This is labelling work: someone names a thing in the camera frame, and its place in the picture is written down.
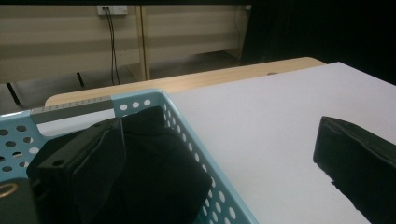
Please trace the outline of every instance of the black cable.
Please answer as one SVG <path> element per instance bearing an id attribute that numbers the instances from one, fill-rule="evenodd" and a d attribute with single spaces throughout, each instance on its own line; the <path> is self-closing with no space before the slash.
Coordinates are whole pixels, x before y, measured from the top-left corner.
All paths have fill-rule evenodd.
<path id="1" fill-rule="evenodd" d="M 119 82 L 120 85 L 120 77 L 119 77 L 119 69 L 117 67 L 117 55 L 116 55 L 116 47 L 115 47 L 115 38 L 114 38 L 114 26 L 113 26 L 113 19 L 111 18 L 111 13 L 109 13 L 110 17 L 110 23 L 111 23 L 111 28 L 113 31 L 113 38 L 112 38 L 112 49 L 113 49 L 113 55 L 114 55 L 114 65 L 116 67 L 116 76 L 117 76 L 117 81 Z"/>
<path id="2" fill-rule="evenodd" d="M 113 83 L 113 86 L 114 86 L 114 75 L 113 75 L 113 62 L 114 62 L 114 58 L 113 58 L 114 57 L 114 54 L 113 54 L 113 42 L 114 42 L 113 41 L 113 28 L 111 26 L 110 18 L 108 16 L 108 14 L 110 13 L 109 8 L 108 7 L 103 7 L 102 9 L 106 13 L 108 27 L 110 29 L 110 38 L 111 38 L 111 82 Z"/>

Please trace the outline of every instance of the wooden tabletop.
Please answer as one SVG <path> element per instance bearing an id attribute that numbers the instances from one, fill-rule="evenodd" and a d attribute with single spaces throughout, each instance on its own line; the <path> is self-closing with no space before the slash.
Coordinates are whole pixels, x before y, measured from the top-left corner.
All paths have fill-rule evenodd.
<path id="1" fill-rule="evenodd" d="M 128 91 L 141 91 L 144 89 L 162 89 L 167 92 L 185 91 L 224 82 L 295 71 L 323 64 L 325 63 L 308 57 L 271 63 L 258 63 L 178 77 L 167 77 L 119 86 L 57 94 L 47 100 L 46 106 L 60 105 Z"/>

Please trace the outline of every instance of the black object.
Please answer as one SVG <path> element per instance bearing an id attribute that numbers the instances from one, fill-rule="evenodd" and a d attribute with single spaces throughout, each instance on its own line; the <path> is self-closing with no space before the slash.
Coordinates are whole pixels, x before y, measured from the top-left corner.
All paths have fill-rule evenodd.
<path id="1" fill-rule="evenodd" d="M 82 88 L 84 88 L 84 87 L 85 87 L 85 84 L 84 84 L 84 81 L 82 80 L 82 77 L 81 77 L 81 74 L 80 74 L 80 73 L 77 73 L 77 78 L 78 78 L 78 81 L 79 81 L 79 85 L 80 85 Z"/>
<path id="2" fill-rule="evenodd" d="M 73 140 L 81 132 L 69 133 L 60 137 L 49 140 L 44 144 L 40 151 L 35 155 L 35 157 L 30 162 L 26 169 L 26 174 L 29 177 L 32 185 L 39 184 L 38 166 L 41 162 L 45 161 L 50 155 L 61 149 L 68 142 Z"/>
<path id="3" fill-rule="evenodd" d="M 40 223 L 29 179 L 16 178 L 0 183 L 0 223 Z"/>
<path id="4" fill-rule="evenodd" d="M 122 118 L 127 162 L 105 212 L 92 223 L 185 224 L 196 219 L 211 178 L 164 124 L 159 106 Z"/>
<path id="5" fill-rule="evenodd" d="M 7 88 L 11 93 L 12 99 L 14 99 L 15 104 L 20 105 L 20 99 L 18 98 L 17 93 L 15 93 L 14 88 L 12 88 L 11 83 L 7 83 Z"/>
<path id="6" fill-rule="evenodd" d="M 396 223 L 396 146 L 363 128 L 323 117 L 314 162 L 372 223 Z"/>
<path id="7" fill-rule="evenodd" d="M 119 119 L 92 125 L 43 161 L 39 177 L 56 223 L 90 223 L 125 163 Z"/>

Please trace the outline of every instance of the wall outlet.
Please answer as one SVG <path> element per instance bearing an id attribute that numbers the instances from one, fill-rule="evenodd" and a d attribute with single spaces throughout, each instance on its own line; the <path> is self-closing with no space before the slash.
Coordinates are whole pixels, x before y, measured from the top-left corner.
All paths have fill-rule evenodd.
<path id="1" fill-rule="evenodd" d="M 99 16 L 106 15 L 104 7 L 108 7 L 108 9 L 110 11 L 110 15 L 127 15 L 128 14 L 127 6 L 97 6 Z"/>

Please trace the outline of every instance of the plastic basket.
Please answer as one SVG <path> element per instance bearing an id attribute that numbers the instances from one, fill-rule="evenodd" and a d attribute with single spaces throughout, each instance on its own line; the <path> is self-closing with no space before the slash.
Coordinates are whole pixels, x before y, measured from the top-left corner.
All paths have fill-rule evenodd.
<path id="1" fill-rule="evenodd" d="M 167 127 L 179 134 L 191 155 L 213 180 L 194 223 L 258 223 L 188 122 L 161 90 L 136 91 L 0 116 L 0 182 L 27 177 L 29 162 L 51 138 L 155 105 L 162 107 Z"/>

